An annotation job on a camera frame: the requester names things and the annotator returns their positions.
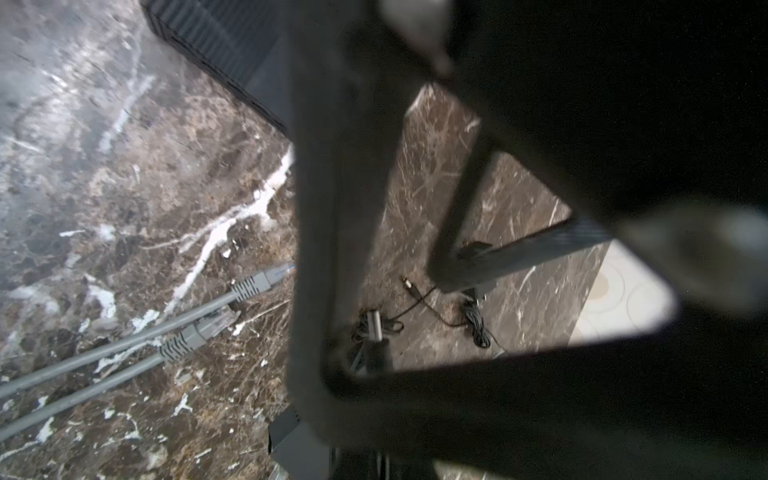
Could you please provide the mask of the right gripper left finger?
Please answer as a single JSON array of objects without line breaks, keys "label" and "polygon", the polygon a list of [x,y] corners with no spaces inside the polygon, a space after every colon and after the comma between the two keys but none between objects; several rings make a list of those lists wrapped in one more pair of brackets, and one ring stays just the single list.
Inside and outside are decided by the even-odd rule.
[{"label": "right gripper left finger", "polygon": [[452,443],[453,423],[391,391],[360,399],[344,360],[404,116],[432,73],[373,1],[288,1],[283,20],[299,221],[290,397],[332,444]]}]

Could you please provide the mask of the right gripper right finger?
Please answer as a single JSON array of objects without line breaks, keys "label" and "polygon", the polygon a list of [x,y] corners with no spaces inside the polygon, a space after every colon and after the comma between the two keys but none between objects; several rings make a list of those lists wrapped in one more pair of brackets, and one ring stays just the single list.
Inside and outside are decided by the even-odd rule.
[{"label": "right gripper right finger", "polygon": [[659,330],[352,374],[449,444],[332,444],[518,479],[767,475],[767,5],[373,1],[480,132],[428,263],[456,291],[607,238],[677,294]]}]

